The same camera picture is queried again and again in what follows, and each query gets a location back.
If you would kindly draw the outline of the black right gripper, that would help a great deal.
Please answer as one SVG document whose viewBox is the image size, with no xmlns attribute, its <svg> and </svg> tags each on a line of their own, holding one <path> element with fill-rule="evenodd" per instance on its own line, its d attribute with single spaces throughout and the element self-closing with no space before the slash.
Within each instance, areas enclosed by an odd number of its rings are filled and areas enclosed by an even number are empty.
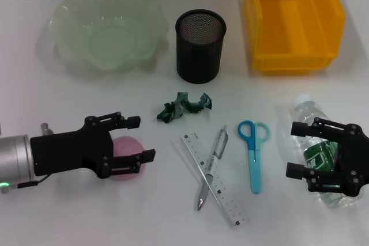
<svg viewBox="0 0 369 246">
<path fill-rule="evenodd" d="M 315 117 L 311 125 L 293 122 L 291 135 L 338 142 L 340 173 L 314 170 L 289 162 L 286 177 L 306 179 L 310 192 L 342 192 L 351 197 L 358 196 L 360 189 L 368 184 L 368 137 L 359 125 L 344 125 Z"/>
</svg>

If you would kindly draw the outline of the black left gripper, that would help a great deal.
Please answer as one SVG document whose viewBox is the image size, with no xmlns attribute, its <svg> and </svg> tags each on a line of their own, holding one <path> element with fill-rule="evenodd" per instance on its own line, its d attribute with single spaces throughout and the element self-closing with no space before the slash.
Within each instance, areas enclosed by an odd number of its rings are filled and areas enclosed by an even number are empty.
<svg viewBox="0 0 369 246">
<path fill-rule="evenodd" d="M 33 137 L 30 139 L 36 176 L 86 168 L 98 178 L 138 174 L 142 164 L 154 160 L 155 149 L 129 156 L 113 156 L 110 131 L 139 128 L 141 118 L 125 118 L 121 112 L 89 116 L 76 131 Z"/>
</svg>

